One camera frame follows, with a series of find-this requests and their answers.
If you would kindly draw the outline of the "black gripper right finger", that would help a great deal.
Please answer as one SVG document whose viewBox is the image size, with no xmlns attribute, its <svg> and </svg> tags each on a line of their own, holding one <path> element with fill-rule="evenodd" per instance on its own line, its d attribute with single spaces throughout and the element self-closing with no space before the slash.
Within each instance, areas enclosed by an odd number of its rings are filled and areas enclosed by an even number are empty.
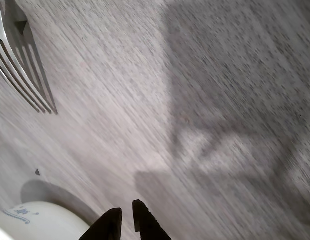
<svg viewBox="0 0 310 240">
<path fill-rule="evenodd" d="M 132 201 L 132 211 L 134 229 L 141 240 L 171 240 L 141 200 Z"/>
</svg>

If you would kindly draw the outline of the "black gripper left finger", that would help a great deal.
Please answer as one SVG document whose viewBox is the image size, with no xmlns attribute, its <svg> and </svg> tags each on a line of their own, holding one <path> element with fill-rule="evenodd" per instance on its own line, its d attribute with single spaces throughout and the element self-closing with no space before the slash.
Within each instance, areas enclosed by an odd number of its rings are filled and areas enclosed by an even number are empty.
<svg viewBox="0 0 310 240">
<path fill-rule="evenodd" d="M 121 208 L 112 208 L 101 215 L 79 240 L 119 240 L 121 225 Z"/>
</svg>

